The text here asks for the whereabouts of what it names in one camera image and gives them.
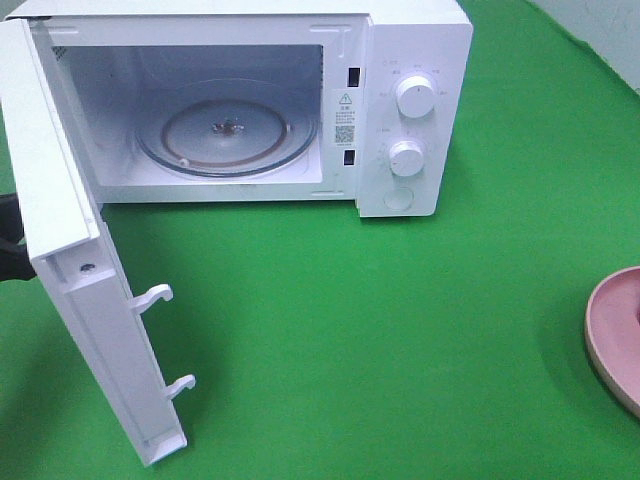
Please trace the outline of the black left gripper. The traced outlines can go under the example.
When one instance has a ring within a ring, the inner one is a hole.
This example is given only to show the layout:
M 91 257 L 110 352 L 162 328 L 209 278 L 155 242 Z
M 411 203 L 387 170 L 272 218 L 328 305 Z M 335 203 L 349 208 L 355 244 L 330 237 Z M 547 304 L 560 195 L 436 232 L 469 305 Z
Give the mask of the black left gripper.
M 24 226 L 16 193 L 1 195 L 1 281 L 29 281 L 36 272 L 23 243 Z

